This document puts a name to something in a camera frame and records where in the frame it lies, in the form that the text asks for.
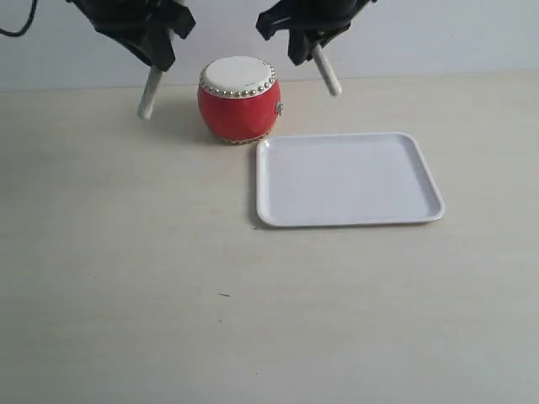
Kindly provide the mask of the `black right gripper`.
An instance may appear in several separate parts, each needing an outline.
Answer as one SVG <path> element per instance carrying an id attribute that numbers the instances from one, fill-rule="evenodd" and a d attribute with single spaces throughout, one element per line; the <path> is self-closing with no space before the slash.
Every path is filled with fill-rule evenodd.
<path id="1" fill-rule="evenodd" d="M 323 48 L 349 30 L 348 23 L 371 3 L 374 1 L 280 1 L 259 14 L 255 28 L 265 40 L 279 30 L 288 30 L 288 56 L 300 66 L 312 59 L 317 45 Z"/>

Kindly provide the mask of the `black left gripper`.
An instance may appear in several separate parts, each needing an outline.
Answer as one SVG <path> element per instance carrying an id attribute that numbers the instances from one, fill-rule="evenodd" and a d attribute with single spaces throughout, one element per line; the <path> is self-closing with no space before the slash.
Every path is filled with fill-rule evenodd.
<path id="1" fill-rule="evenodd" d="M 196 25 L 182 1 L 71 1 L 95 30 L 147 66 L 168 70 L 175 63 L 171 31 L 186 39 Z"/>

